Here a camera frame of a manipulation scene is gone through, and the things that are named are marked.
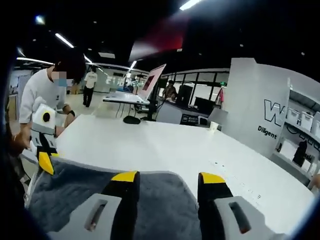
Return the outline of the person's left hand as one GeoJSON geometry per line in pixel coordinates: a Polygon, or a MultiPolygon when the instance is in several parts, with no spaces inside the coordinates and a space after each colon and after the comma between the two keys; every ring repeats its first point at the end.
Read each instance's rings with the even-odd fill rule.
{"type": "Polygon", "coordinates": [[[29,132],[19,132],[15,134],[10,139],[11,151],[16,154],[20,154],[24,149],[30,147],[30,133],[29,132]]]}

